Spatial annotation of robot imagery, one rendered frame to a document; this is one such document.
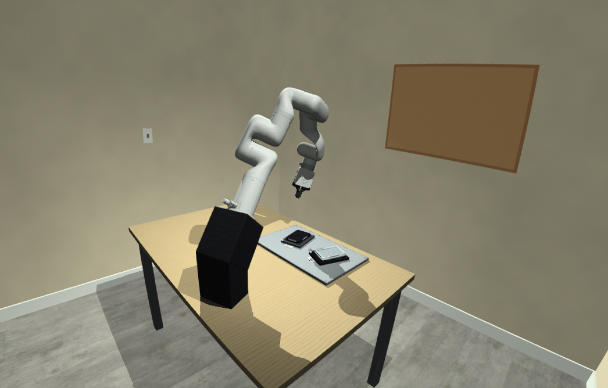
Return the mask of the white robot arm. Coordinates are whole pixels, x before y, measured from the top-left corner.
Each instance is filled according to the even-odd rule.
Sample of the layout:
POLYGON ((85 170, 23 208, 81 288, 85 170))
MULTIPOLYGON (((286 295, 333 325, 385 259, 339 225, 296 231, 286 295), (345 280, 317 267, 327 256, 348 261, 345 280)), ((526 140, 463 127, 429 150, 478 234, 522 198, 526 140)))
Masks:
POLYGON ((254 168, 250 168, 242 177, 234 200, 222 200, 228 206, 226 209, 244 212, 253 218, 267 179, 277 164, 277 154, 252 139, 280 146, 294 119, 294 109, 299 110, 301 133, 315 144, 299 144, 297 152, 304 157, 299 165, 314 171, 316 162, 323 158, 325 141, 317 129, 317 122, 325 123, 328 119, 328 106, 319 96, 295 88, 283 89, 271 119, 254 115, 242 134, 235 156, 254 168))

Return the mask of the black rectangular frame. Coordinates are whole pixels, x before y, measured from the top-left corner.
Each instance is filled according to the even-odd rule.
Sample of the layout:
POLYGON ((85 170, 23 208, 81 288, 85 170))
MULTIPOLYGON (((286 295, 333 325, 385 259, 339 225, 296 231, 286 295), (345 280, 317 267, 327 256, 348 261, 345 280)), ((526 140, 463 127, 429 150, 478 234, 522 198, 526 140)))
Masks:
POLYGON ((309 255, 311 255, 311 257, 319 264, 319 265, 325 265, 325 264, 331 264, 331 263, 336 263, 339 261, 343 261, 343 260, 349 260, 349 257, 347 255, 342 256, 342 257, 338 257, 338 258, 333 258, 330 260, 321 260, 315 253, 315 251, 311 251, 309 252, 309 255))

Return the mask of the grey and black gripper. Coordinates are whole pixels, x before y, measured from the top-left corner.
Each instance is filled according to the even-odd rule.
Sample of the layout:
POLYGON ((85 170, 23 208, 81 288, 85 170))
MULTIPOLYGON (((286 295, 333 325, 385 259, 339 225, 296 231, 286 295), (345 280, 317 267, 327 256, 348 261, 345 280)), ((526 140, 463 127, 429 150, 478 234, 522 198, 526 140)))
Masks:
POLYGON ((314 171, 303 167, 299 168, 292 183, 292 185, 296 188, 296 198, 300 198, 303 191, 309 190, 309 188, 312 187, 313 178, 314 171))

